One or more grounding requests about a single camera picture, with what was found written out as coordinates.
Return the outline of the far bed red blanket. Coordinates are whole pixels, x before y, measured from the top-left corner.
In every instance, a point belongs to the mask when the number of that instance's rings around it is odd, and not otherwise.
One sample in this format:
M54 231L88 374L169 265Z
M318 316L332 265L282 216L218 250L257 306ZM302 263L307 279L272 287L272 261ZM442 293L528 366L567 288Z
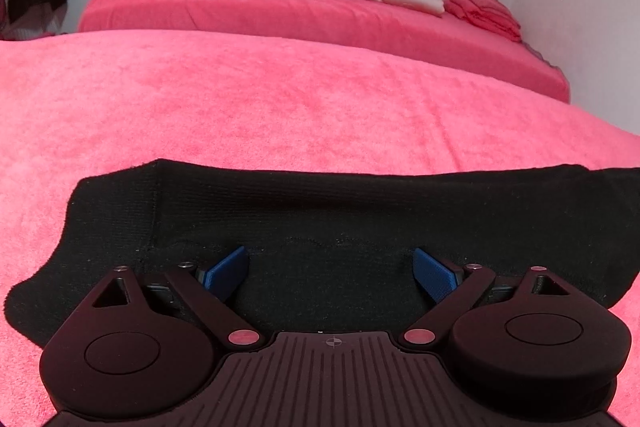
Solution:
M172 29L228 32L356 46L474 72L561 102L570 84L521 43L450 14L368 0L90 0L81 31Z

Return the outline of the black knit pants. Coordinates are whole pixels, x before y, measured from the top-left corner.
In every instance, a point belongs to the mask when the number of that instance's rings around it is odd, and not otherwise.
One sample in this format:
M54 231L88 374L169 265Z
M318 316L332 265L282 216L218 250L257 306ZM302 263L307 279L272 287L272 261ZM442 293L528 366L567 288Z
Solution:
M413 251L518 277L543 265L602 306L639 271L639 173L582 166L439 176L243 171L157 159L78 182L60 243L12 287L10 325L44 345L116 265L138 274L238 248L229 307L266 329L397 331L426 303Z

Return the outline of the folded red blanket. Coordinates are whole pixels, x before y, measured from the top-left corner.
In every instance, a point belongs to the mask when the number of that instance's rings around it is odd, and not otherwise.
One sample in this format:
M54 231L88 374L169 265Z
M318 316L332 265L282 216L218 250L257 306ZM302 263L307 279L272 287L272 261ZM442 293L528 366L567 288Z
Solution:
M521 42L521 25L498 0L445 0L447 13L512 42Z

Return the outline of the near bed pink blanket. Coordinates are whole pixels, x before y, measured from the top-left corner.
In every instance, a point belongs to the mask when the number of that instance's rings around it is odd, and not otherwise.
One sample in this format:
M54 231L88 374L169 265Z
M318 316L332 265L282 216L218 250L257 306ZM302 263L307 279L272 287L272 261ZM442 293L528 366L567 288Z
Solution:
M157 158L429 174L634 167L638 136L533 91L351 46L111 30L1 46L1 287L40 269L86 176Z

